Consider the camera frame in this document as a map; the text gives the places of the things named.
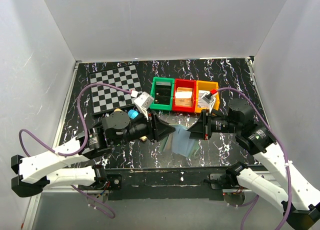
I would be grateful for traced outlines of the grey-green card holder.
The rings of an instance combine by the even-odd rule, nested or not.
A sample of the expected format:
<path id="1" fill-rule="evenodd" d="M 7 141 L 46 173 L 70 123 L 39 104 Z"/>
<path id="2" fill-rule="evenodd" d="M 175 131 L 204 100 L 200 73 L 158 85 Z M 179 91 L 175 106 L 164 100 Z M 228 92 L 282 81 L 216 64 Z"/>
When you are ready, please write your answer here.
<path id="1" fill-rule="evenodd" d="M 160 152 L 171 152 L 188 159 L 194 157 L 200 149 L 199 143 L 190 138 L 188 128 L 181 124 L 172 124 L 175 131 L 160 141 Z"/>

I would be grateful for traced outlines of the light blue credit cards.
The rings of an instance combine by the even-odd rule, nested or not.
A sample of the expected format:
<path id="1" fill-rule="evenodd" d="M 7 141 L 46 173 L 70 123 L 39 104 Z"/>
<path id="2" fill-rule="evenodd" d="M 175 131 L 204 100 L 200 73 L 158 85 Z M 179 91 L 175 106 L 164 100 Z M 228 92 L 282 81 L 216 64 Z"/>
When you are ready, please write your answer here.
<path id="1" fill-rule="evenodd" d="M 190 159 L 199 149 L 198 142 L 190 138 L 188 128 L 181 124 L 173 124 L 175 132 L 172 134 L 171 150 L 174 154 Z"/>

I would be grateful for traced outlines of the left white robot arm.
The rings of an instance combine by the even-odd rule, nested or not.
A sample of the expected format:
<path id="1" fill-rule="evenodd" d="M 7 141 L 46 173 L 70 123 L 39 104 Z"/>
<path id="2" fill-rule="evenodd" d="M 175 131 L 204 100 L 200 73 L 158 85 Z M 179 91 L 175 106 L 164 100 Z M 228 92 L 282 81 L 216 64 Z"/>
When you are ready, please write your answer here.
<path id="1" fill-rule="evenodd" d="M 141 137 L 159 142 L 175 131 L 154 112 L 142 113 L 131 119 L 124 111 L 115 111 L 101 119 L 93 128 L 56 147 L 34 156 L 15 155 L 11 169 L 16 176 L 11 189 L 21 198 L 32 197 L 44 189 L 68 185 L 82 185 L 95 190 L 119 189 L 114 181 L 120 176 L 108 175 L 101 166 L 72 168 L 71 165 L 87 162 L 111 152 L 117 144 L 129 143 Z"/>

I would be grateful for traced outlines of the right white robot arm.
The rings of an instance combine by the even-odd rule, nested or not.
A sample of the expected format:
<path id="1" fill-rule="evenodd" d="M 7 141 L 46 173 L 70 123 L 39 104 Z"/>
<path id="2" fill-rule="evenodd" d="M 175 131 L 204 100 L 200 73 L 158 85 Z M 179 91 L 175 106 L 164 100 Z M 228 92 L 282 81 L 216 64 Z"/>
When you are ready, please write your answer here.
<path id="1" fill-rule="evenodd" d="M 216 182 L 232 189 L 250 189 L 271 203 L 295 230 L 308 230 L 320 219 L 320 191 L 312 186 L 293 164 L 286 163 L 280 144 L 270 131 L 255 123 L 254 110 L 244 99 L 232 99 L 228 114 L 202 110 L 188 131 L 192 139 L 207 140 L 213 133 L 235 134 L 236 142 L 262 163 L 278 185 L 262 178 L 242 162 L 225 171 Z"/>

